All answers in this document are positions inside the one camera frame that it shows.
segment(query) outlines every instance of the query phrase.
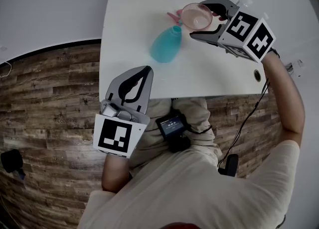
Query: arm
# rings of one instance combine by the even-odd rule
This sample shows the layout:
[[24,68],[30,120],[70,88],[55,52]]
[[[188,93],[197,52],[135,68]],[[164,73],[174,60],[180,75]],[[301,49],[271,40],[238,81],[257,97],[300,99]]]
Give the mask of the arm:
[[102,175],[102,189],[117,193],[129,180],[129,160],[124,157],[107,154]]
[[300,146],[305,125],[305,108],[295,83],[274,52],[262,60],[273,88],[282,124],[280,141],[294,140]]

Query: blue bottle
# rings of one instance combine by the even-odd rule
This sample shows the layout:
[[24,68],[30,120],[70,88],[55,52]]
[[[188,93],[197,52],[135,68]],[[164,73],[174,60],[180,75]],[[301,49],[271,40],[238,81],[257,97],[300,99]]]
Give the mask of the blue bottle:
[[171,62],[179,52],[181,28],[177,25],[162,32],[151,47],[151,56],[160,63]]

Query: white t-shirt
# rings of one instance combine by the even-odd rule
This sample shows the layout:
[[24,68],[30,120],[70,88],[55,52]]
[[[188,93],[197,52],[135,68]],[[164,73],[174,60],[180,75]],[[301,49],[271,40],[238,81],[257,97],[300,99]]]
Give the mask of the white t-shirt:
[[201,229],[275,229],[287,212],[299,147],[280,143],[248,179],[220,175],[197,149],[165,153],[119,193],[91,193],[79,227],[160,229],[182,222]]

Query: floor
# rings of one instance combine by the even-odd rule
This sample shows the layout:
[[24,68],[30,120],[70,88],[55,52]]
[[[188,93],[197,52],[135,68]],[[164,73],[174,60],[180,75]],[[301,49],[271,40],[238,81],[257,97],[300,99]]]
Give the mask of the floor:
[[[0,79],[0,152],[19,149],[26,173],[22,181],[0,165],[0,193],[24,228],[76,228],[90,192],[101,187],[105,154],[92,148],[99,55],[99,44],[45,52],[13,63],[10,75]],[[0,68],[0,75],[7,70]],[[224,153],[258,98],[207,101]],[[238,177],[267,157],[279,128],[270,90],[232,149],[240,156]]]

